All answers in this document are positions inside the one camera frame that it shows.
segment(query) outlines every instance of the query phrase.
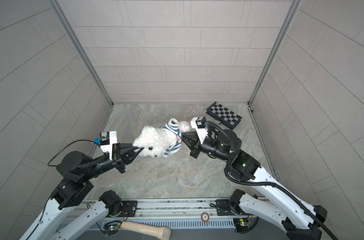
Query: checkered pattern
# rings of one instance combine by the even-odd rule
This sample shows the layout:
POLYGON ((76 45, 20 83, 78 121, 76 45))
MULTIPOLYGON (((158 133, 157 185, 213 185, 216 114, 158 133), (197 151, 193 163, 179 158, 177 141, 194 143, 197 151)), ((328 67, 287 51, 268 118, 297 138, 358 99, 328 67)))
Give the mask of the checkered pattern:
POLYGON ((242 119, 239 115, 236 115, 233 111, 224 107, 217 102, 213 103, 208 109, 207 114, 220 120, 225 126, 233 129, 242 119))

